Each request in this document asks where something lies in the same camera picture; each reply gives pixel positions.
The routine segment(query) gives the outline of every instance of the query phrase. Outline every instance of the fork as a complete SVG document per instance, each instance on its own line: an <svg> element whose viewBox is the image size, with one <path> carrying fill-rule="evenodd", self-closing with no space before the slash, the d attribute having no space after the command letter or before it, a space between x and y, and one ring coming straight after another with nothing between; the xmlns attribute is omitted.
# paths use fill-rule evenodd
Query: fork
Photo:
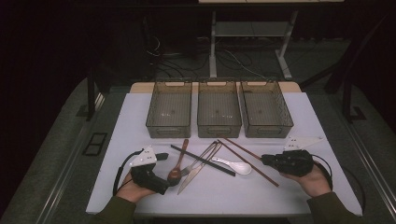
<svg viewBox="0 0 396 224"><path fill-rule="evenodd" d="M218 143L217 142L213 142L212 144L209 145L209 147L207 149L205 149L205 151L201 154L200 158L202 158L204 155L207 154L207 152L209 152L213 147L215 147ZM181 176L184 175L188 175L193 166L195 165L195 163L197 163L198 160L195 160L191 165L186 166L184 169L181 170Z"/></svg>

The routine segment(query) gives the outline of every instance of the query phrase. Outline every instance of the sleeve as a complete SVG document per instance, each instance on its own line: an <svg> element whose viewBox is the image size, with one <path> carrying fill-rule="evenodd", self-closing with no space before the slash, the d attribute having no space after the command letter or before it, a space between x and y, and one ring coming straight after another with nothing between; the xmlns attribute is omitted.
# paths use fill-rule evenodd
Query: sleeve
<svg viewBox="0 0 396 224"><path fill-rule="evenodd" d="M106 207L93 216L90 224L130 224L136 204L119 197L112 197Z"/></svg>
<svg viewBox="0 0 396 224"><path fill-rule="evenodd" d="M362 224L361 217L349 212L334 192L308 200L314 223Z"/></svg>

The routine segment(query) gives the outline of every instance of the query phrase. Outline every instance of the plastic storage bin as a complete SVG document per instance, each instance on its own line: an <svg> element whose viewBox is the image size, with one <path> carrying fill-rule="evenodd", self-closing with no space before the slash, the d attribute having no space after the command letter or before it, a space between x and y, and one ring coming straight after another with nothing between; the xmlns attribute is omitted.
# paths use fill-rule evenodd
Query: plastic storage bin
<svg viewBox="0 0 396 224"><path fill-rule="evenodd" d="M241 81L239 98L246 137L285 138L288 135L293 121L276 81Z"/></svg>
<svg viewBox="0 0 396 224"><path fill-rule="evenodd" d="M146 121L151 138L191 136L191 90L190 78L156 80Z"/></svg>
<svg viewBox="0 0 396 224"><path fill-rule="evenodd" d="M199 80L198 88L198 136L238 137L242 120L235 80L204 78Z"/></svg>

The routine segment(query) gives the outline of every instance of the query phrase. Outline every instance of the table surface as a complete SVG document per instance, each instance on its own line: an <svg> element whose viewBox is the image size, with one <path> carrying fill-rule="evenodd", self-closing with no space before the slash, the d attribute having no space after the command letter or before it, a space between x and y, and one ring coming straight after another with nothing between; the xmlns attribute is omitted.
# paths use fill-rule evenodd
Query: table surface
<svg viewBox="0 0 396 224"><path fill-rule="evenodd" d="M183 139L151 139L145 126L152 86L153 83L134 84L131 93L125 97L87 206L87 213L94 214L105 207L111 198L118 167L129 154L149 145L152 145L156 153L168 153L168 159L158 161L153 170L156 176L163 179L166 179L169 171L176 165L179 152L170 148L170 145L181 147ZM360 204L332 152L306 94L300 92L298 85L292 82L281 82L280 86L294 122L289 136L285 139L246 138L241 128L239 137L233 140L260 156L282 153L290 137L321 137L322 141L305 149L330 164L333 190L349 211L361 215ZM197 136L197 114L194 109L198 99L196 91L191 98L191 138L187 150L199 155L216 139L203 139ZM226 144L277 182L279 187L274 186L255 171L249 175L233 177L206 166L179 195L177 195L178 187L184 177L178 186L170 187L164 195L155 194L143 199L137 206L135 215L137 217L293 217L310 213L306 204L308 196L297 183L280 176L276 170L262 165L259 160L244 151ZM216 156L229 161L240 161L224 147ZM181 168L192 162L192 158L185 156ZM122 176L125 176L128 170L129 168L125 167Z"/></svg>

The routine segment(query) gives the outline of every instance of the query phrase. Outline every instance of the black controller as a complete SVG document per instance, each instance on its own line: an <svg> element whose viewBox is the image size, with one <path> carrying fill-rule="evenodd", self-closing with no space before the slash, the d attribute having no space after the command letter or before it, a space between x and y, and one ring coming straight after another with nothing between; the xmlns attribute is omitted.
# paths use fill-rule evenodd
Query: black controller
<svg viewBox="0 0 396 224"><path fill-rule="evenodd" d="M169 182L159 178L152 172L154 166L155 163L132 167L131 175L134 179L134 182L138 186L146 189L151 189L155 192L164 195L166 190L170 186Z"/></svg>
<svg viewBox="0 0 396 224"><path fill-rule="evenodd" d="M309 174L314 164L325 175L329 186L332 189L332 177L326 168L313 160L312 155L306 150L283 151L282 154L262 155L262 163L287 175L304 176Z"/></svg>

